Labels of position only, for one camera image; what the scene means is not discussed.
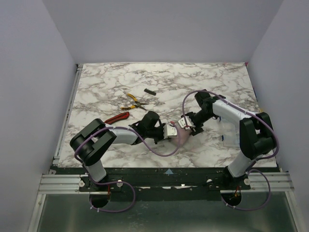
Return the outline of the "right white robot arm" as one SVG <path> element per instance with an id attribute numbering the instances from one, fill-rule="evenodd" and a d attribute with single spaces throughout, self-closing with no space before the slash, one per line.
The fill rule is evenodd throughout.
<path id="1" fill-rule="evenodd" d="M 190 131 L 192 136 L 203 132 L 204 123 L 211 118 L 223 118 L 239 129 L 240 152 L 236 158 L 224 168 L 220 177 L 225 188 L 236 184 L 257 161 L 270 159 L 279 151 L 280 143 L 272 128 L 267 113 L 254 113 L 245 110 L 224 96 L 207 90 L 192 91 L 200 111 L 183 112 L 178 121 L 181 128 Z"/>

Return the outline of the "pink umbrella case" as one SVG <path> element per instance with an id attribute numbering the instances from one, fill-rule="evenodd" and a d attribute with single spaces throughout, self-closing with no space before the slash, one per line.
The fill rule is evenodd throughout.
<path id="1" fill-rule="evenodd" d="M 179 143 L 179 138 L 180 138 L 180 146 L 183 146 L 189 139 L 191 131 L 181 128 L 178 123 L 174 123 L 172 121 L 169 124 L 178 129 L 177 136 L 170 137 L 169 141 L 172 144 L 177 145 Z"/>

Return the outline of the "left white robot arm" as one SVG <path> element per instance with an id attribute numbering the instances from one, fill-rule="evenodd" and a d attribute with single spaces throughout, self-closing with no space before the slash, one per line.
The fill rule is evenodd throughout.
<path id="1" fill-rule="evenodd" d="M 96 118 L 71 139 L 70 146 L 92 179 L 101 182 L 107 173 L 100 159 L 111 145 L 137 145 L 146 138 L 157 144 L 176 134 L 172 123 L 161 122 L 157 113 L 149 111 L 142 120 L 123 128 Z"/>

